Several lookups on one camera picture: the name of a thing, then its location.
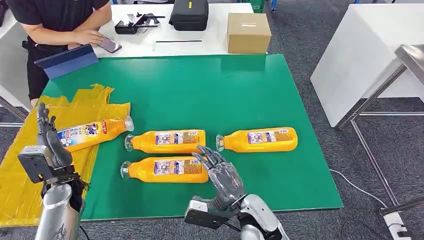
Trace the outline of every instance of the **bottle cap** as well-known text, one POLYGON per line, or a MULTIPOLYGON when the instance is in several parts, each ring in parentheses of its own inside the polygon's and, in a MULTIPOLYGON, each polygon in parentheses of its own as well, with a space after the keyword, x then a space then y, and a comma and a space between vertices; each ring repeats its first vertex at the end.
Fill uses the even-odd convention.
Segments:
POLYGON ((125 124, 125 130, 126 131, 134 131, 134 122, 133 119, 130 116, 127 116, 124 120, 123 123, 125 124))
POLYGON ((123 145, 125 146, 125 149, 128 152, 131 152, 131 151, 134 150, 133 143, 131 142, 131 140, 133 140, 133 138, 134 138, 134 135, 128 134, 125 137, 125 140, 123 141, 123 145))
POLYGON ((218 135, 216 135, 216 150, 218 152, 221 152, 224 149, 225 149, 224 137, 218 134, 218 135))
POLYGON ((122 165, 120 166, 120 176, 123 179, 129 179, 130 178, 130 170, 129 167, 131 166, 130 161, 124 161, 122 165))

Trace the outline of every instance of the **person's hand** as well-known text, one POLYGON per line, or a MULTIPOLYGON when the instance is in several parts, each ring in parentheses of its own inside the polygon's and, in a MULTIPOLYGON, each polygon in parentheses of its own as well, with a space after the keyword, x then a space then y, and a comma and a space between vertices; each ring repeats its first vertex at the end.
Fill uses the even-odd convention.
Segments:
POLYGON ((83 31, 75 31, 75 42, 81 45, 91 44, 91 45, 100 45, 102 44, 105 36, 103 36, 100 32, 96 30, 83 30, 83 31))
POLYGON ((79 46, 81 46, 81 44, 76 43, 76 42, 73 42, 73 43, 69 43, 69 44, 67 45, 67 49, 68 49, 68 50, 71 50, 71 49, 78 48, 79 46))

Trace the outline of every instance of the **tide logo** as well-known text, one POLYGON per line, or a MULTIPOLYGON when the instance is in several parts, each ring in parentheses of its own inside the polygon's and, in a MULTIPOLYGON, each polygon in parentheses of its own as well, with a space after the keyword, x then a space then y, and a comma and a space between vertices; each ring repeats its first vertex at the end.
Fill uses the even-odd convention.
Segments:
POLYGON ((96 123, 90 123, 84 126, 85 135, 90 137, 97 136, 97 134, 99 134, 98 130, 99 130, 99 125, 96 123))

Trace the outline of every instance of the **blue tablet case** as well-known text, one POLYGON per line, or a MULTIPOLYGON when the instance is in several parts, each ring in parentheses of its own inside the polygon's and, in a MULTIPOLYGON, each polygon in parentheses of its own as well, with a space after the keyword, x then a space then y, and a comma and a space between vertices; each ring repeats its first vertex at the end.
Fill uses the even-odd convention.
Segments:
POLYGON ((93 47, 86 44, 34 61, 34 64, 43 68, 49 79, 54 79, 98 62, 93 47))

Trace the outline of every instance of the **robotic arm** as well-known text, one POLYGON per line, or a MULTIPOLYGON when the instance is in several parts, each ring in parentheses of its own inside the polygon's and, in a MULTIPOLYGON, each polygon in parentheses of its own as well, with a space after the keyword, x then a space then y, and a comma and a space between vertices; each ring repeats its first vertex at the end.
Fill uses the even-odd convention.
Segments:
POLYGON ((37 145, 26 146, 17 156, 33 183, 43 182, 43 210, 36 240, 76 240, 83 190, 87 183, 80 179, 72 165, 72 156, 58 138, 55 116, 42 102, 37 113, 37 145))
MULTIPOLYGON (((88 184, 75 172, 71 154, 59 141, 55 119, 55 116, 49 119, 49 110, 41 103, 37 114, 37 145, 26 146, 18 159, 33 183, 43 182, 43 210, 35 239, 76 240, 83 208, 82 194, 88 184)), ((194 196, 184 221, 211 229, 225 224, 239 231, 242 240, 289 240, 268 205, 258 195, 246 194, 233 164, 208 147, 198 148, 202 154, 193 153, 193 156, 208 170, 216 197, 194 196), (241 229, 227 223, 234 216, 241 229)))
POLYGON ((255 194, 246 194, 234 165, 208 147, 198 148, 202 154, 193 153, 193 156, 208 170, 216 188, 216 197, 203 199, 194 196, 188 205, 184 221, 217 229, 222 224, 228 225, 227 221, 236 216, 240 222, 242 240, 289 240, 280 221, 262 198, 255 194))

